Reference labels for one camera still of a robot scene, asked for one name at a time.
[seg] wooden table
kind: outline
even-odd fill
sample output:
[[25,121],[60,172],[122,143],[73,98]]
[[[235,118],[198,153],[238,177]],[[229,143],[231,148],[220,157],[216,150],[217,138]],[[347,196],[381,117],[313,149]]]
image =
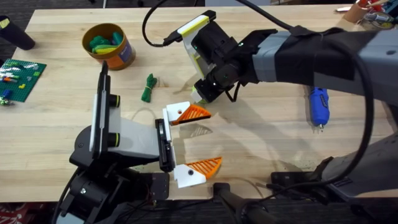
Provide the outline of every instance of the wooden table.
[[[354,29],[341,21],[333,6],[268,6],[284,22],[325,30]],[[247,7],[208,8],[216,22],[236,40],[255,29],[278,28]],[[171,31],[207,8],[162,8],[150,18],[147,34],[161,42]],[[37,10],[27,27],[34,49],[17,49],[13,58],[46,63],[47,68],[25,103],[0,108],[0,202],[58,200],[76,169],[69,163],[78,133],[91,123],[91,107],[101,65],[81,47],[92,26],[121,26],[137,58],[127,69],[110,72],[113,94],[121,95],[122,116],[154,125],[162,108],[192,101],[191,87],[199,79],[181,43],[150,47],[141,34],[148,9]],[[141,101],[148,74],[160,77],[151,103]],[[172,128],[179,163],[223,156],[223,164],[207,184],[178,189],[170,183],[170,199],[211,197],[214,182],[229,182],[234,193],[259,198],[269,195],[271,172],[312,170],[322,159],[357,150],[364,125],[362,96],[329,91],[331,119],[323,133],[314,131],[308,115],[305,87],[286,83],[248,85],[231,103],[220,96],[206,108],[211,119]],[[376,101],[373,141],[392,133],[386,107]],[[159,170],[158,163],[144,171]]]

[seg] green lego baseplate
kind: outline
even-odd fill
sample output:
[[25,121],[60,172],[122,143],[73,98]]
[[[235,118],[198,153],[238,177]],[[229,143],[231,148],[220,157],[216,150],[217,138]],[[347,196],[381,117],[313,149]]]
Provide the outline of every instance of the green lego baseplate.
[[4,90],[11,90],[12,93],[8,100],[25,102],[46,66],[42,63],[7,59],[0,68],[0,78],[7,77],[17,82],[0,82],[0,96]]

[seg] green cord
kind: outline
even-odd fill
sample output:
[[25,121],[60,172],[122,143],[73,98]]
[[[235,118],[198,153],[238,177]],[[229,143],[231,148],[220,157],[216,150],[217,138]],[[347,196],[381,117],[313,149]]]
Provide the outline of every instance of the green cord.
[[141,100],[150,103],[150,94],[152,93],[153,87],[156,85],[157,79],[154,78],[153,74],[150,74],[147,78],[147,85],[145,86],[144,93],[142,94]]

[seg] black bolt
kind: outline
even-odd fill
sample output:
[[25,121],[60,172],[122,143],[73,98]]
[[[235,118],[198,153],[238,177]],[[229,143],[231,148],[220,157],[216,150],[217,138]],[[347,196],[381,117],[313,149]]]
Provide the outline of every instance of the black bolt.
[[396,50],[389,50],[386,52],[387,55],[393,55],[395,54],[397,51]]

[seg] black strap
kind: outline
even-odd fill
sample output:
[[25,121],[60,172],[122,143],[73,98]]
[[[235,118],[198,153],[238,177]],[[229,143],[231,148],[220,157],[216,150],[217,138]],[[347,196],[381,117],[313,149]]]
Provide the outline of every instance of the black strap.
[[302,26],[293,27],[289,32],[291,35],[275,54],[277,81],[310,86],[313,86],[314,72],[348,80],[354,78],[352,61],[335,51],[328,44],[329,39],[359,52],[377,34],[377,31],[347,32],[337,27],[314,32]]

